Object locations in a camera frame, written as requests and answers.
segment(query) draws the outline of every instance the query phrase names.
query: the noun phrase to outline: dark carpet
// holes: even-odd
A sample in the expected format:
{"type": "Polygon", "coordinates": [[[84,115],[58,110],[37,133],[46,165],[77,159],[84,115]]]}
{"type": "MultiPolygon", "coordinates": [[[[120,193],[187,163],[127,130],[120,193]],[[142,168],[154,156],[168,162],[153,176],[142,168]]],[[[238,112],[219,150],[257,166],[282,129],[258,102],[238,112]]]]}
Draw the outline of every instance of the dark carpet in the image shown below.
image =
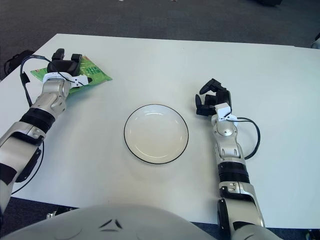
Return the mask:
{"type": "MultiPolygon", "coordinates": [[[[37,50],[56,33],[308,48],[320,32],[319,13],[319,0],[284,0],[277,7],[255,0],[0,0],[0,79],[6,60],[37,50]]],[[[43,220],[58,207],[12,198],[0,236],[43,220]]],[[[221,239],[217,225],[194,224],[221,239]]],[[[306,233],[271,230],[288,240],[304,239],[306,233]]]]}

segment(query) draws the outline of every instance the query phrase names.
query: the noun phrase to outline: black wire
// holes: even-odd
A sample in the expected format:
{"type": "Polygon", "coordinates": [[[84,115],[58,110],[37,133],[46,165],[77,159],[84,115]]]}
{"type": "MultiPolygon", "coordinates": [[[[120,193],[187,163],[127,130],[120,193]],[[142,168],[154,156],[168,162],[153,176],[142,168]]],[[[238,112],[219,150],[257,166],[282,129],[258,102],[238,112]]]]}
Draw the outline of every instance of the black wire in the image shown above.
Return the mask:
{"type": "Polygon", "coordinates": [[[255,145],[253,151],[252,151],[248,156],[246,156],[246,157],[244,158],[245,160],[247,160],[247,159],[252,158],[252,157],[256,154],[256,152],[258,151],[258,148],[259,148],[259,145],[260,145],[260,139],[261,139],[260,129],[259,129],[258,125],[257,125],[254,121],[252,121],[251,119],[249,119],[249,118],[246,118],[246,117],[237,117],[237,119],[243,119],[244,121],[228,120],[228,119],[227,119],[227,121],[229,121],[229,122],[238,122],[238,123],[241,123],[241,122],[249,122],[249,123],[252,123],[252,124],[255,126],[256,133],[257,133],[257,136],[258,136],[257,141],[256,141],[256,145],[255,145]]]}
{"type": "Polygon", "coordinates": [[[40,169],[40,166],[42,164],[42,161],[44,160],[44,154],[45,154],[45,143],[42,142],[42,157],[41,157],[41,161],[39,163],[38,168],[36,169],[36,171],[34,172],[34,174],[32,175],[32,177],[22,186],[20,187],[18,190],[15,190],[13,193],[11,193],[11,195],[19,192],[21,189],[23,189],[28,183],[30,183],[30,181],[35,177],[35,175],[37,174],[38,170],[40,169]]]}

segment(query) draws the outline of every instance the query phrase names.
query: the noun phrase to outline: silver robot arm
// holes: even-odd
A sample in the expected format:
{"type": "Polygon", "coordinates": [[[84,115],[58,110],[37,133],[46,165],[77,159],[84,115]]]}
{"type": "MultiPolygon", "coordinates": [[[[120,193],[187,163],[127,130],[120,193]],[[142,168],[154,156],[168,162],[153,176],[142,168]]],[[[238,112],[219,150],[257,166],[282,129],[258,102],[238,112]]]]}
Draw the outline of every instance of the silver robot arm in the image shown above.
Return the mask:
{"type": "Polygon", "coordinates": [[[25,180],[41,154],[39,146],[58,115],[66,109],[71,82],[49,78],[42,94],[20,121],[0,138],[0,209],[5,211],[15,182],[25,180]]]}
{"type": "Polygon", "coordinates": [[[231,114],[227,103],[214,106],[213,136],[216,140],[214,153],[220,178],[218,217],[221,230],[231,235],[235,230],[248,225],[265,226],[256,198],[254,186],[250,184],[245,156],[237,142],[237,118],[231,114]]]}
{"type": "Polygon", "coordinates": [[[199,93],[205,94],[208,91],[215,92],[215,95],[207,94],[204,104],[196,95],[195,104],[198,115],[212,116],[214,154],[220,180],[221,199],[217,209],[219,227],[226,238],[233,240],[280,239],[264,228],[255,189],[250,184],[245,156],[237,142],[237,122],[240,121],[231,114],[230,92],[215,79],[204,85],[199,93]]]}

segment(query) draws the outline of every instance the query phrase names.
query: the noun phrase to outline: black joint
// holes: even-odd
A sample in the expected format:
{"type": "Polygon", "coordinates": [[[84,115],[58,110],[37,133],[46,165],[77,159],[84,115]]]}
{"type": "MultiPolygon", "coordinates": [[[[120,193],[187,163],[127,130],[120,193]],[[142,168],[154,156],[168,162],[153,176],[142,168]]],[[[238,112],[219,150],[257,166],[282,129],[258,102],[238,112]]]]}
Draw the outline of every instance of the black joint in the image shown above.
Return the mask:
{"type": "Polygon", "coordinates": [[[11,183],[16,174],[17,171],[14,168],[0,162],[0,180],[5,184],[11,183]]]}
{"type": "Polygon", "coordinates": [[[76,63],[80,63],[81,59],[82,59],[82,54],[75,54],[74,53],[71,56],[71,61],[74,61],[76,63]]]}
{"type": "Polygon", "coordinates": [[[228,90],[217,91],[215,96],[216,96],[216,104],[227,103],[231,108],[231,96],[228,90]]]}
{"type": "Polygon", "coordinates": [[[214,106],[217,104],[217,97],[213,95],[206,94],[204,98],[204,105],[214,106]]]}
{"type": "Polygon", "coordinates": [[[37,164],[37,161],[38,161],[38,158],[40,157],[40,154],[41,154],[41,150],[39,148],[37,148],[36,151],[34,152],[34,154],[32,155],[31,159],[27,163],[27,165],[24,167],[22,172],[19,174],[19,176],[15,180],[16,183],[21,183],[29,177],[32,170],[34,169],[34,167],[37,164]]]}
{"type": "Polygon", "coordinates": [[[44,141],[44,137],[41,135],[38,138],[33,138],[32,136],[26,135],[19,131],[14,132],[11,136],[38,147],[44,141]]]}
{"type": "Polygon", "coordinates": [[[47,111],[32,107],[22,116],[20,122],[31,124],[47,133],[55,118],[47,111]]]}
{"type": "Polygon", "coordinates": [[[233,225],[234,230],[238,230],[238,229],[242,228],[243,226],[253,225],[253,224],[250,222],[246,222],[246,221],[235,221],[232,225],[233,225]]]}
{"type": "Polygon", "coordinates": [[[240,162],[222,162],[218,165],[220,182],[250,183],[247,168],[240,162]]]}
{"type": "Polygon", "coordinates": [[[220,199],[218,201],[217,219],[218,219],[218,225],[219,225],[220,231],[224,236],[223,239],[229,239],[230,238],[229,216],[228,216],[227,204],[224,199],[220,199]]]}
{"type": "Polygon", "coordinates": [[[221,86],[221,83],[214,78],[208,81],[199,91],[200,94],[205,94],[208,91],[218,92],[218,91],[226,91],[227,89],[221,86]]]}
{"type": "Polygon", "coordinates": [[[53,55],[52,61],[54,60],[63,60],[65,57],[65,50],[63,48],[59,48],[53,55]]]}

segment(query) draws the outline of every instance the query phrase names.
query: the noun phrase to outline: robotic hand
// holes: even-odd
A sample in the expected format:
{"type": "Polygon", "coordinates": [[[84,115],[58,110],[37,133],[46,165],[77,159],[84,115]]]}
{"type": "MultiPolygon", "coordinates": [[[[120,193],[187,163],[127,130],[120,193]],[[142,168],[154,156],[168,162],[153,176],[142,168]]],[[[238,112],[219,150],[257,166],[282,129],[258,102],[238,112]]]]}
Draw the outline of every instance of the robotic hand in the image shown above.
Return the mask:
{"type": "MultiPolygon", "coordinates": [[[[0,214],[2,216],[12,194],[14,183],[27,179],[41,154],[39,146],[58,116],[66,109],[69,90],[91,81],[78,75],[82,55],[73,54],[71,60],[63,60],[64,49],[58,49],[47,66],[41,95],[34,104],[27,89],[30,109],[0,138],[0,214]]],[[[21,74],[22,82],[27,75],[21,74]]]]}

